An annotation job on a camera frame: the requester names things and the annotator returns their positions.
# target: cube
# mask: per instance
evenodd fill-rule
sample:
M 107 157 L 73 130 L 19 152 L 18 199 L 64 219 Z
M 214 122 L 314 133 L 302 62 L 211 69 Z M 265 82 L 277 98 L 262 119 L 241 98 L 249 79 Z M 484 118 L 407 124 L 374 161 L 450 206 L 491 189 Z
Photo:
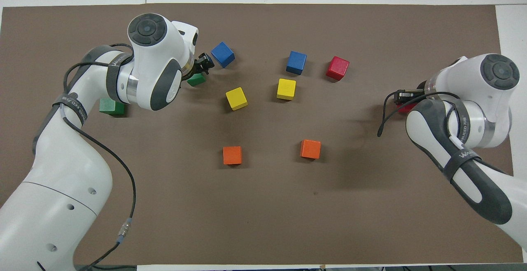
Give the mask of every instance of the cube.
M 227 96 L 227 100 L 229 100 L 230 107 L 233 111 L 248 105 L 247 99 L 245 98 L 245 94 L 243 94 L 241 87 L 228 91 L 225 93 L 225 95 Z
M 300 156 L 309 159 L 320 158 L 320 141 L 304 139 L 300 147 Z
M 224 147 L 224 164 L 241 164 L 241 147 Z
M 306 54 L 298 53 L 297 51 L 291 51 L 289 54 L 289 60 L 287 61 L 286 71 L 294 74 L 302 74 L 303 66 L 305 65 Z
M 220 42 L 215 48 L 211 50 L 213 57 L 225 68 L 234 60 L 234 52 L 225 44 Z
M 336 79 L 337 81 L 340 81 L 344 77 L 344 74 L 346 74 L 349 64 L 350 63 L 348 61 L 335 56 L 331 60 L 331 63 L 329 63 L 329 68 L 326 72 L 326 75 Z
M 278 91 L 276 98 L 293 100 L 295 97 L 296 81 L 291 79 L 281 78 L 278 80 Z
M 199 84 L 202 84 L 205 82 L 205 76 L 203 76 L 203 73 L 197 73 L 193 74 L 192 77 L 187 79 L 187 83 L 191 85 L 192 87 L 196 87 Z
M 101 98 L 99 100 L 99 112 L 109 115 L 124 115 L 124 104 L 111 98 Z

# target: round button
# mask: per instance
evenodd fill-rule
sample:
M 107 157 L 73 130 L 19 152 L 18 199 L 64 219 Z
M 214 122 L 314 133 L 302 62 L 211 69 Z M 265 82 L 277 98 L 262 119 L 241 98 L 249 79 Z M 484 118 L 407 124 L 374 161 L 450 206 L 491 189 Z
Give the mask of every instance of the round button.
M 511 67 L 503 62 L 496 63 L 492 67 L 492 71 L 494 72 L 494 75 L 499 79 L 508 79 L 512 76 Z
M 152 20 L 143 20 L 138 25 L 138 32 L 143 36 L 150 36 L 156 32 L 156 22 Z

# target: blue block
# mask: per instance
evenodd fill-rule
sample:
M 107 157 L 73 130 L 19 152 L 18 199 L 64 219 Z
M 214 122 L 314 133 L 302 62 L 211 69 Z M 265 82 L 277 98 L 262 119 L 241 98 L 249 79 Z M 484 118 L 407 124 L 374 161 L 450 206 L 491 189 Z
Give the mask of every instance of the blue block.
M 212 49 L 211 53 L 214 59 L 216 59 L 224 68 L 234 60 L 234 52 L 225 44 L 225 42 L 220 42 L 220 44 Z
M 302 74 L 303 65 L 305 65 L 306 54 L 298 53 L 292 50 L 287 61 L 286 71 L 294 74 Z

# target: yellow block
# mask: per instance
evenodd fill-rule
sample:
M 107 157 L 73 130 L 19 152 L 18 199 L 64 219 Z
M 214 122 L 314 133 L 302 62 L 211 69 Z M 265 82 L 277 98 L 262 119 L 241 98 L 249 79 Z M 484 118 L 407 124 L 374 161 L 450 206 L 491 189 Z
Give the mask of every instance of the yellow block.
M 247 106 L 247 99 L 245 98 L 241 88 L 228 91 L 225 93 L 225 95 L 227 96 L 227 100 L 229 100 L 229 104 L 233 111 Z
M 276 98 L 293 100 L 295 97 L 296 81 L 281 78 L 278 80 L 278 91 Z

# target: orange cube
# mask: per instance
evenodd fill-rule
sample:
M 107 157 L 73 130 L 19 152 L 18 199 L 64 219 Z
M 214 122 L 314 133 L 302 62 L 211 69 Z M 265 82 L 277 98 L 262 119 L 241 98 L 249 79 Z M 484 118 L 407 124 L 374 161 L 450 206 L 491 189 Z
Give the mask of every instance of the orange cube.
M 320 158 L 321 145 L 320 141 L 304 139 L 300 147 L 300 156 L 310 159 Z
M 224 164 L 241 164 L 241 147 L 224 147 Z

